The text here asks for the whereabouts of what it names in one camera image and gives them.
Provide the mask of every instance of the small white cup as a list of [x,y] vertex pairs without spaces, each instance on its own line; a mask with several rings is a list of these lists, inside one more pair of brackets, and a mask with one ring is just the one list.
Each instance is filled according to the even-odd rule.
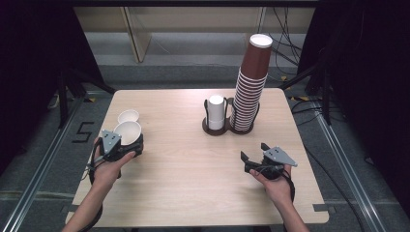
[[222,120],[217,121],[217,122],[216,122],[216,121],[211,121],[211,120],[209,120],[209,125],[208,125],[208,127],[209,127],[209,129],[214,130],[214,131],[219,130],[219,129],[222,129],[222,128],[223,128],[224,121],[225,121],[225,119],[222,119]]
[[139,135],[142,133],[142,128],[137,122],[127,121],[117,125],[114,132],[121,135],[121,145],[126,146],[138,139]]
[[137,122],[139,123],[139,113],[134,109],[128,109],[123,111],[120,116],[118,116],[118,123],[124,122]]
[[219,122],[224,120],[224,99],[220,95],[213,95],[208,99],[208,115],[209,121]]

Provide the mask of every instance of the stack of brown paper cups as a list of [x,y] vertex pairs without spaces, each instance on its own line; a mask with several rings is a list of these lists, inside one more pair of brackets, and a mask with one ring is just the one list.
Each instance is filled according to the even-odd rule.
[[272,39],[255,34],[239,69],[230,125],[235,131],[249,131],[256,117],[259,99],[268,75]]

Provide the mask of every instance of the gray carpet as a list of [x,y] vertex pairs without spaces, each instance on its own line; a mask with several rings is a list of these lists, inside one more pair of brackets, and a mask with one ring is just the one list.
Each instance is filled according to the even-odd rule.
[[[116,89],[168,89],[168,88],[234,88],[238,67],[109,67],[101,66],[105,82]],[[280,71],[270,68],[270,78],[266,87],[280,85]],[[287,97],[302,97],[307,80],[292,86],[285,91]],[[88,90],[98,88],[85,85]],[[83,177],[83,170],[92,149],[93,139],[98,135],[105,112],[109,107],[110,96],[98,97],[94,101],[84,102],[68,131],[58,155],[53,161],[45,180],[40,187],[19,231],[59,231],[64,226],[67,212],[65,207],[73,201],[78,183]],[[299,101],[289,100],[292,107]],[[310,108],[310,102],[300,103],[296,110]],[[360,139],[343,118],[337,101],[332,102],[332,127],[337,133],[339,142],[360,174],[360,180],[367,194],[375,204],[388,231],[410,231],[410,222],[396,202],[390,189],[379,172],[365,162],[366,149],[361,146]],[[354,205],[364,224],[365,231],[370,231],[352,191],[345,181],[335,159],[335,155],[323,134],[313,111],[294,114],[300,135],[307,148],[325,166],[336,180],[348,199]],[[7,217],[14,209],[18,197],[25,190],[38,164],[42,160],[59,124],[58,108],[50,110],[44,116],[37,133],[27,144],[27,153],[16,157],[6,172],[0,177],[0,225],[4,225]],[[91,132],[78,134],[81,131]],[[310,224],[312,231],[360,231],[359,223],[352,210],[330,181],[317,162],[309,157],[325,202],[330,210],[330,220],[325,224]],[[273,225],[273,231],[282,231],[281,225]],[[123,229],[94,228],[92,231],[124,231]]]

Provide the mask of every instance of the forearm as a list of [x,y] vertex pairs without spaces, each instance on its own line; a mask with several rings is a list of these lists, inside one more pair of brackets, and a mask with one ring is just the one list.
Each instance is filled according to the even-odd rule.
[[303,222],[302,218],[299,216],[292,202],[279,202],[275,206],[280,212],[283,219],[283,224],[288,232],[303,232],[308,231],[307,226]]
[[88,225],[96,216],[111,188],[110,185],[92,185],[63,232],[78,231]]

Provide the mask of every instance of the wooden surface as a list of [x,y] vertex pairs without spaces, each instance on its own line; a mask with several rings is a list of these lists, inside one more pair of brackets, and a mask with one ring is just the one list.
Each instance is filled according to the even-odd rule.
[[[279,146],[299,163],[292,168],[295,206],[306,223],[328,221],[301,137],[280,89],[264,89],[253,131],[211,136],[201,128],[204,100],[234,89],[118,91],[102,129],[114,130],[126,109],[140,113],[144,151],[122,169],[106,197],[99,227],[263,225],[282,223],[260,183],[244,172],[240,152],[260,162],[260,143]],[[73,204],[79,205],[90,183],[80,182]]]

